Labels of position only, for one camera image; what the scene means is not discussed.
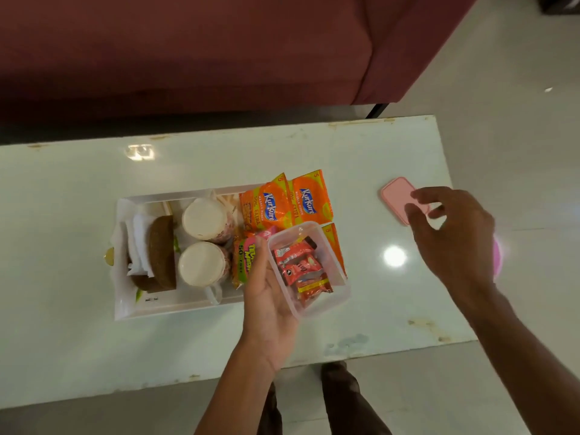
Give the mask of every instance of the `hand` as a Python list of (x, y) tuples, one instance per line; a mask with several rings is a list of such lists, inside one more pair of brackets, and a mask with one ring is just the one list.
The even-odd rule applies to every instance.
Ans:
[(240, 343), (263, 357), (274, 372), (294, 348), (298, 320), (291, 313), (268, 262), (268, 247), (256, 238), (257, 253), (243, 289), (243, 331)]
[(441, 202), (429, 212), (432, 219), (446, 215), (433, 229), (413, 204), (405, 212), (419, 252), (435, 276), (447, 287), (464, 313), (475, 311), (496, 291), (494, 285), (494, 218), (468, 192), (448, 187), (417, 189), (411, 193), (421, 204)]

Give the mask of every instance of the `leg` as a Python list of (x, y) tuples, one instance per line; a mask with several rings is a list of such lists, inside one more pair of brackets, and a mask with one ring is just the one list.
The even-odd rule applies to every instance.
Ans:
[(282, 435), (282, 416), (276, 401), (276, 388), (272, 383), (264, 403), (264, 410), (257, 427), (257, 435)]
[(387, 108), (388, 104), (376, 104), (365, 119), (376, 119)]
[(332, 435), (392, 435), (361, 395), (345, 362), (324, 364), (321, 377)]

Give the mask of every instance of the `sofa armrest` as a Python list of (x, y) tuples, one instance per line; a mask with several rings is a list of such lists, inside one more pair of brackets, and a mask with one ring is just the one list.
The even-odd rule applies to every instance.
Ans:
[(354, 104), (397, 102), (476, 0), (364, 0), (372, 57)]

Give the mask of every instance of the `cup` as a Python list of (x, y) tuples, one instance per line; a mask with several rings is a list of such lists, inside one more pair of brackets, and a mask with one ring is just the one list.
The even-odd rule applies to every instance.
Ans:
[(234, 219), (226, 207), (212, 198), (200, 197), (183, 211), (185, 232), (201, 241), (227, 242), (234, 233)]
[(192, 244), (179, 257), (179, 276), (186, 284), (203, 288), (213, 305), (221, 302), (221, 285), (230, 273), (226, 249), (211, 242)]

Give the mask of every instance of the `tabletop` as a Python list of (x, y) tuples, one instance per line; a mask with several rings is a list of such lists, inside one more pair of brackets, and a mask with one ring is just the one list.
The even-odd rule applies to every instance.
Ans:
[[(148, 145), (135, 154), (135, 145)], [(243, 305), (114, 321), (104, 251), (119, 198), (322, 169), (352, 298), (301, 323), (286, 366), (475, 335), (380, 200), (391, 179), (451, 185), (434, 116), (0, 148), (0, 408), (221, 375)]]

